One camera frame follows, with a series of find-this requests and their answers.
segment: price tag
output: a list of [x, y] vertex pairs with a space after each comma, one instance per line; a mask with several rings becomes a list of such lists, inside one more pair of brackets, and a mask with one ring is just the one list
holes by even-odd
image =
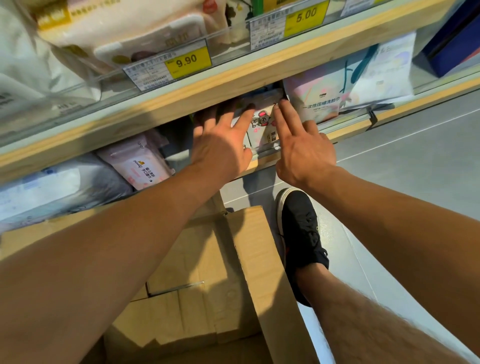
[[383, 1], [386, 0], [347, 0], [340, 16], [344, 17], [362, 12]]
[[128, 65], [123, 70], [140, 91], [148, 91], [211, 66], [206, 40], [202, 39]]
[[322, 25], [329, 3], [330, 0], [304, 1], [251, 20], [251, 49], [268, 47], [283, 38]]

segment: yellow price tag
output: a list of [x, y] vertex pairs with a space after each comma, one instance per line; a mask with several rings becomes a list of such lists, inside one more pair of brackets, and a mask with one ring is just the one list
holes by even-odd
[[212, 66], [208, 48], [202, 47], [165, 62], [174, 79], [198, 72]]
[[330, 1], [324, 1], [309, 8], [287, 15], [284, 37], [322, 25]]

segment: floor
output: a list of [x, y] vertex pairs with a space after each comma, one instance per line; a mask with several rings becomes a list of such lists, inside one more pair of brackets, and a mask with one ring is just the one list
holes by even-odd
[[[386, 187], [480, 219], [480, 91], [383, 125], [336, 145], [338, 164]], [[275, 197], [284, 188], [270, 167], [227, 184], [222, 197], [237, 211], [262, 205], [279, 244]], [[440, 325], [332, 214], [317, 202], [330, 270], [351, 287], [430, 333], [472, 363], [480, 360]], [[322, 364], [334, 363], [313, 310], [299, 305]]]

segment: white shoe sole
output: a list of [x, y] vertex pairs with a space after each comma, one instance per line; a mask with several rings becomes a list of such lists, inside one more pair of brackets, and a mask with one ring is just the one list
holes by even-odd
[[286, 257], [287, 247], [285, 245], [285, 239], [283, 238], [282, 210], [283, 210], [283, 205], [285, 204], [285, 200], [287, 199], [288, 195], [290, 193], [292, 193], [293, 191], [302, 191], [302, 190], [300, 188], [296, 188], [296, 187], [287, 188], [278, 197], [278, 202], [277, 202], [277, 206], [276, 206], [276, 224], [278, 226], [278, 231], [280, 232], [280, 237], [282, 238], [282, 243], [283, 243], [282, 263], [283, 263], [284, 268], [285, 268], [286, 259], [287, 259], [287, 257]]

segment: black shoe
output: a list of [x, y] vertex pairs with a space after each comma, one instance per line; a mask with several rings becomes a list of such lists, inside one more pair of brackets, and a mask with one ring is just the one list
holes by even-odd
[[322, 248], [315, 209], [308, 195], [298, 188], [286, 188], [277, 196], [276, 221], [285, 248], [285, 271], [295, 298], [311, 307], [295, 280], [297, 268], [311, 263], [328, 269], [327, 251]]

